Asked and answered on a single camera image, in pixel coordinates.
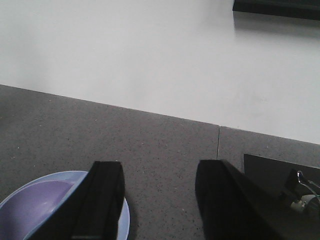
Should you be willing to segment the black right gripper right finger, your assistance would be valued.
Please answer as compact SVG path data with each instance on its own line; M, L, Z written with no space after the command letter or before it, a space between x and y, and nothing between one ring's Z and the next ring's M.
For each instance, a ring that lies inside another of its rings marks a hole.
M281 240L253 209L220 160L200 160L195 195L207 240Z

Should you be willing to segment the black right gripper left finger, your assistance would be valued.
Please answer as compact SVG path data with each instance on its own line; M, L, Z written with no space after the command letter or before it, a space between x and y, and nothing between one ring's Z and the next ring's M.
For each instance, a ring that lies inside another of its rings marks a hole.
M29 239L115 240L124 198L122 164L96 161L79 186Z

